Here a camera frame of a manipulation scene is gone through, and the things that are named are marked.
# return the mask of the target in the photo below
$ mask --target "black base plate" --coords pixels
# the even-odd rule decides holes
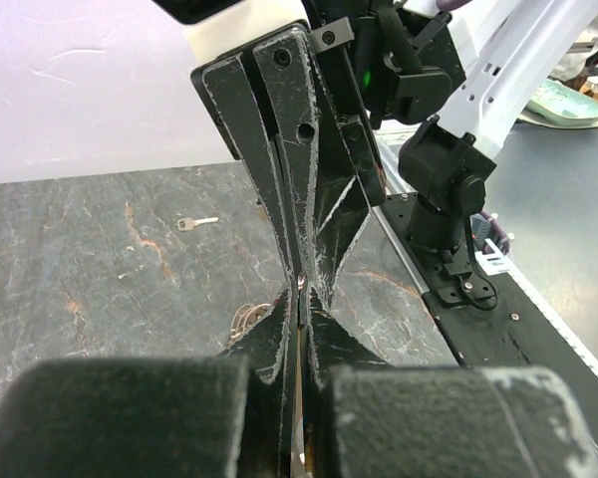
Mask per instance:
[[[399,197],[393,196],[383,206],[386,216],[407,214],[408,201],[400,201]],[[399,206],[404,212],[398,212]],[[395,232],[410,249],[403,239],[404,228],[395,228]],[[489,279],[498,291],[498,306],[489,312],[470,306],[450,309],[439,295],[423,294],[456,360],[463,366],[531,364],[550,368],[571,387],[598,444],[598,377],[508,274]],[[517,321],[512,314],[518,315]]]
[[[417,194],[408,194],[404,200],[401,194],[388,196],[388,200],[382,206],[386,219],[401,239],[406,251],[416,263],[424,280],[431,291],[436,293],[439,300],[446,307],[464,306],[469,304],[464,292],[460,289],[456,274],[471,274],[466,279],[472,285],[469,296],[479,302],[485,302],[493,297],[493,291],[489,284],[472,273],[467,257],[467,248],[464,241],[458,246],[458,250],[451,256],[452,262],[444,262],[440,254],[428,252],[417,248],[410,242],[410,216],[417,204]]]

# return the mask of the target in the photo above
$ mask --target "green led light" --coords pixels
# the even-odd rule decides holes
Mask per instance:
[[[366,74],[363,76],[363,88],[364,89],[366,89],[366,90],[368,89],[371,79],[372,79],[372,74],[370,73],[370,71],[366,72]]]

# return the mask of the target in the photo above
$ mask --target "gray table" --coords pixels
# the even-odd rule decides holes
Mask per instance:
[[[0,185],[0,397],[39,359],[217,354],[281,279],[240,163]],[[391,363],[455,364],[374,218],[332,314]]]
[[[517,125],[487,182],[512,259],[598,358],[598,130]]]

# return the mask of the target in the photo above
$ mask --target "marble table surface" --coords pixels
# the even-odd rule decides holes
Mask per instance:
[[[40,359],[220,352],[281,287],[260,209],[238,162],[0,185],[0,397]],[[374,217],[331,312],[393,364],[455,364]]]

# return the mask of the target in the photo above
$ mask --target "screw hole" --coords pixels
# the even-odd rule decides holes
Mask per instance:
[[[324,32],[324,34],[321,36],[321,39],[323,40],[323,43],[325,43],[326,45],[332,45],[333,43],[335,43],[337,37],[335,36],[334,32],[328,30],[327,32]]]
[[[361,138],[361,129],[355,127],[352,132],[350,133],[350,139],[352,141],[358,141]]]
[[[279,67],[286,68],[290,65],[290,52],[285,48],[280,48],[275,52],[274,60]]]
[[[310,143],[315,137],[315,128],[312,125],[302,122],[297,129],[297,139],[304,144]]]

